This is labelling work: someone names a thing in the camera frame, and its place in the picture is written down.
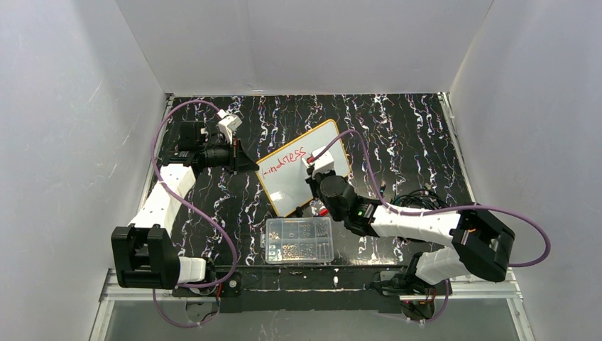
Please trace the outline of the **clear plastic screw box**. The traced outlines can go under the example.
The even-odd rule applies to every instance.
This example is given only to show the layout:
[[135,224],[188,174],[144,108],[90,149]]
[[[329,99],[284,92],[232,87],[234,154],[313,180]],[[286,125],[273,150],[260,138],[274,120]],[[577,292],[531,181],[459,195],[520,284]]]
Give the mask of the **clear plastic screw box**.
[[266,220],[267,264],[322,264],[334,260],[332,221],[328,217]]

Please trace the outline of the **aluminium side rail left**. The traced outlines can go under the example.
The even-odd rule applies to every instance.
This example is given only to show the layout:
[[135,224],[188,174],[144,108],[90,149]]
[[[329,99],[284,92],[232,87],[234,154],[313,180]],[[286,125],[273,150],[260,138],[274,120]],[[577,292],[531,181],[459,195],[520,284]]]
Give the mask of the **aluminium side rail left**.
[[138,203],[138,209],[136,210],[136,214],[134,217],[137,217],[139,213],[143,214],[145,210],[145,204],[148,199],[149,193],[153,189],[153,179],[155,177],[155,173],[153,170],[153,161],[157,157],[160,146],[156,146],[157,139],[161,140],[165,134],[165,127],[162,124],[162,121],[168,116],[170,110],[174,107],[173,103],[175,100],[175,95],[173,93],[167,93],[165,95],[165,107],[163,113],[160,115],[160,118],[157,120],[155,125],[150,131],[150,143],[148,147],[145,149],[146,156],[150,157],[147,173],[144,178],[143,187],[141,190],[141,197]]

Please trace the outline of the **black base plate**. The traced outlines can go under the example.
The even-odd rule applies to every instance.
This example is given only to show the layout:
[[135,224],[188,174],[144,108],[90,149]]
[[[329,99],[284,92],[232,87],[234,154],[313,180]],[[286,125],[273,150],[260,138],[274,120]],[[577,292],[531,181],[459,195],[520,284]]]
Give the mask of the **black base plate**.
[[400,313],[411,301],[429,306],[452,293],[440,283],[434,293],[389,295],[371,288],[405,270],[403,265],[259,265],[240,266],[220,293],[221,313],[259,311],[375,310]]

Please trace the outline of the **yellow framed whiteboard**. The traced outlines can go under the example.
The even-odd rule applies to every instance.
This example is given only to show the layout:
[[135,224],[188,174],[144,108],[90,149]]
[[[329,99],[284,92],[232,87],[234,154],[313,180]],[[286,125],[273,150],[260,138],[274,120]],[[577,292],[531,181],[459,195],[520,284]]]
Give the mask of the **yellow framed whiteboard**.
[[257,162],[256,176],[276,216],[287,217],[313,200],[303,161],[338,135],[336,122],[328,119]]

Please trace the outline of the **aluminium side rail right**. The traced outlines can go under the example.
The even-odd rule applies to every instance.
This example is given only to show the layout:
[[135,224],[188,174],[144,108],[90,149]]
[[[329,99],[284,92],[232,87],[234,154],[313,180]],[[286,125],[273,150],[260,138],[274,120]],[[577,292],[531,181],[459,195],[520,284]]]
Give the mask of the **aluminium side rail right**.
[[461,150],[461,146],[459,143],[459,135],[458,135],[458,131],[455,126],[455,115],[454,115],[454,112],[453,112],[453,109],[451,106],[449,93],[448,92],[438,92],[437,97],[439,99],[439,103],[442,106],[443,115],[444,115],[445,121],[447,123],[449,132],[451,134],[451,140],[454,145],[454,149],[456,151],[457,158],[459,159],[459,165],[461,168],[462,175],[464,177],[466,188],[469,192],[470,198],[472,200],[474,200],[475,196],[474,196],[473,188],[471,186],[471,182],[469,180],[468,173],[466,172],[466,164],[465,164],[464,154]]

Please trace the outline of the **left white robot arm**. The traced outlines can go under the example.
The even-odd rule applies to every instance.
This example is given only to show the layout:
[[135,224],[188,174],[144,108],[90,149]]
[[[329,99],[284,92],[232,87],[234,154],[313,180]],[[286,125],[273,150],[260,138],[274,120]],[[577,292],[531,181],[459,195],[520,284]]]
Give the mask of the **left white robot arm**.
[[217,167],[237,174],[259,169],[235,136],[240,125],[241,119],[233,114],[219,120],[216,132],[200,121],[181,123],[175,150],[166,155],[159,169],[162,179],[130,223],[112,232],[111,247],[121,287],[174,289],[216,278],[207,259],[180,256],[171,234],[181,200],[203,170]]

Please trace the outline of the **aluminium front rail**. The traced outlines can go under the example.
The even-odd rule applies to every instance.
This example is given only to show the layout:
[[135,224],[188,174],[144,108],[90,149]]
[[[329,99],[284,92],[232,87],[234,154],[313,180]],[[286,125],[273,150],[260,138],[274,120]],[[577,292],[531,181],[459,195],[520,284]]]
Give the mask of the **aluminium front rail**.
[[[232,288],[227,281],[222,293],[227,296],[239,293],[245,298],[252,293],[368,293],[370,282],[382,281],[400,269],[400,266],[242,266],[239,276],[232,278],[239,287]],[[512,271],[500,283],[468,275],[451,278],[449,285],[450,297],[456,299],[523,298]]]

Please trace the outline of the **aluminium side rail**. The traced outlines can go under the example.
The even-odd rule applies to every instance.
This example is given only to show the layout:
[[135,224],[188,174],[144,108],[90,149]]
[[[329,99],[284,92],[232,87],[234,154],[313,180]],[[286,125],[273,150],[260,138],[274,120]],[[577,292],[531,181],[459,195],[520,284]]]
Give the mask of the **aluminium side rail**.
[[146,156],[150,157],[147,173],[144,178],[143,187],[141,190],[141,197],[138,203],[138,209],[136,210],[136,214],[134,217],[137,217],[139,213],[143,214],[145,210],[145,204],[148,199],[149,193],[153,189],[153,179],[155,177],[155,173],[153,170],[153,161],[157,157],[160,146],[156,146],[157,139],[161,140],[165,134],[165,127],[162,124],[162,121],[168,116],[170,110],[174,107],[173,103],[175,100],[175,95],[173,93],[167,93],[165,95],[165,107],[163,113],[160,115],[160,118],[157,120],[155,125],[150,131],[150,143],[148,147],[145,149]]
[[466,172],[466,164],[465,164],[464,154],[461,150],[461,146],[459,143],[459,135],[458,135],[458,131],[455,126],[455,115],[454,115],[454,112],[453,112],[453,109],[451,106],[449,93],[448,92],[438,92],[437,97],[439,99],[439,103],[442,106],[443,115],[444,115],[445,121],[447,123],[449,132],[451,134],[451,140],[454,145],[454,149],[456,151],[457,158],[459,159],[459,165],[461,168],[462,175],[464,177],[466,188],[469,192],[470,198],[472,200],[474,200],[475,196],[474,196],[473,188],[471,186],[471,182],[469,180],[468,173]]

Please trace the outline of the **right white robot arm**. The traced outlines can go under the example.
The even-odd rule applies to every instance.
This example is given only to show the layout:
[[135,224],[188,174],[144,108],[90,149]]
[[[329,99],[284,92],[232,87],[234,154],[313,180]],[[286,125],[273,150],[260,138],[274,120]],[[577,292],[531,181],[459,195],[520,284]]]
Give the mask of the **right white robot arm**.
[[433,286],[456,276],[501,282],[510,265],[515,233],[487,210],[447,207],[442,212],[385,205],[356,194],[334,171],[306,178],[331,218],[361,237],[401,237],[441,245],[412,257],[402,284]]

